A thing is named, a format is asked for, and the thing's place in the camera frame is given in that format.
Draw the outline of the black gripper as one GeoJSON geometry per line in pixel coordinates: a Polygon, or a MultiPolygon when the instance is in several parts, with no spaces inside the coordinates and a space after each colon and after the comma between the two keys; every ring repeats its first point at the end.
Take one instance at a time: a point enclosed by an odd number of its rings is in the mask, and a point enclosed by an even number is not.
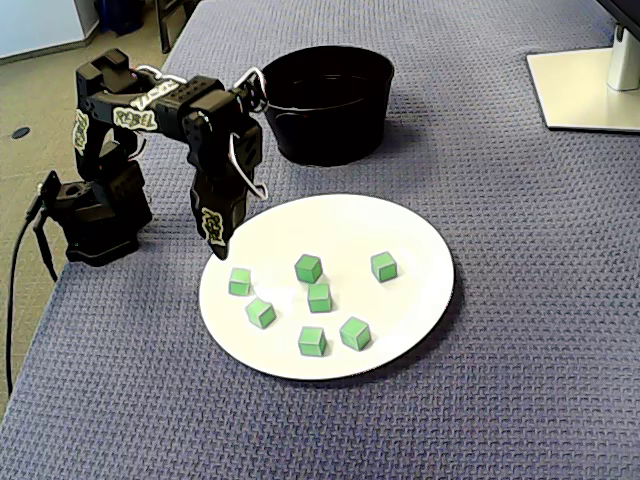
{"type": "Polygon", "coordinates": [[[231,237],[247,215],[246,195],[264,198],[264,186],[254,182],[262,159],[262,129],[236,100],[218,100],[210,107],[196,102],[193,107],[182,120],[188,163],[196,168],[191,207],[199,235],[225,260],[231,237]]]}

